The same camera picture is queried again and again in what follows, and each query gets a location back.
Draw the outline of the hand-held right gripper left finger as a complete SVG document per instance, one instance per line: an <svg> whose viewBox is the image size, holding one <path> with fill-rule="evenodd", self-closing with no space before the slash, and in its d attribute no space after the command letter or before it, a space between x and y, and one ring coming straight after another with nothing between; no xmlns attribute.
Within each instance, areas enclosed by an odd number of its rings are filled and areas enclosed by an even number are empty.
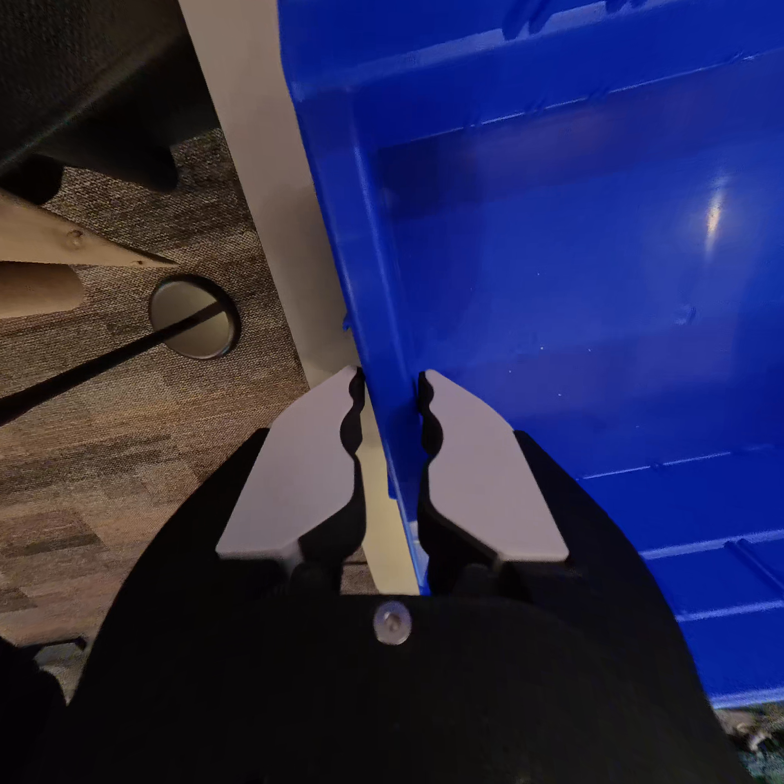
<svg viewBox="0 0 784 784"><path fill-rule="evenodd" d="M340 591L367 529L358 448L365 375L349 365L269 428L216 544L222 565L270 570L294 591Z"/></svg>

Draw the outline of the beige table leg foot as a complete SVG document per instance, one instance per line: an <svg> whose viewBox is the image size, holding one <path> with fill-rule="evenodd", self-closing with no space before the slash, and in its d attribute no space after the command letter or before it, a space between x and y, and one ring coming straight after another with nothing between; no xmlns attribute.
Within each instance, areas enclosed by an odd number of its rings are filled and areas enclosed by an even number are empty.
<svg viewBox="0 0 784 784"><path fill-rule="evenodd" d="M174 269L175 261L111 241L15 195L1 194L1 319L73 310L85 298L74 268Z"/></svg>

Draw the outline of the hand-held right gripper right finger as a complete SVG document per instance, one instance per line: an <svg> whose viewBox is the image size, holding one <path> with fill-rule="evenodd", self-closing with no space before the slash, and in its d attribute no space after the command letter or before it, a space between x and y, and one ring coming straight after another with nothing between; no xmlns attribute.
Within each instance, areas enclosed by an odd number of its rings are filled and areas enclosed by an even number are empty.
<svg viewBox="0 0 784 784"><path fill-rule="evenodd" d="M514 428L448 377L419 374L426 460L419 483L419 542L431 594L451 593L466 568L562 567L569 548Z"/></svg>

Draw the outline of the blue plastic bin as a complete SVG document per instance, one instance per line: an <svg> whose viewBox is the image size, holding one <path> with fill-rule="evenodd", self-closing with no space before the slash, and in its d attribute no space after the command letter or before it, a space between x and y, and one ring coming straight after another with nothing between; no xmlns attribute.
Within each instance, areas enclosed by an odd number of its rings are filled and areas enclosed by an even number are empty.
<svg viewBox="0 0 784 784"><path fill-rule="evenodd" d="M419 373L652 568L716 707L782 700L783 3L279 2L420 589Z"/></svg>

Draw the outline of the black office chair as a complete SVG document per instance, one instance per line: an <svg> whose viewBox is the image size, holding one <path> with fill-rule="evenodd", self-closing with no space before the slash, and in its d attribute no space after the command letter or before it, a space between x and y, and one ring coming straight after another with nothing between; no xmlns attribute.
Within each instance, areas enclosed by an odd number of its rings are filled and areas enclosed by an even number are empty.
<svg viewBox="0 0 784 784"><path fill-rule="evenodd" d="M1 2L3 191L44 205L74 168L167 193L218 124L179 2Z"/></svg>

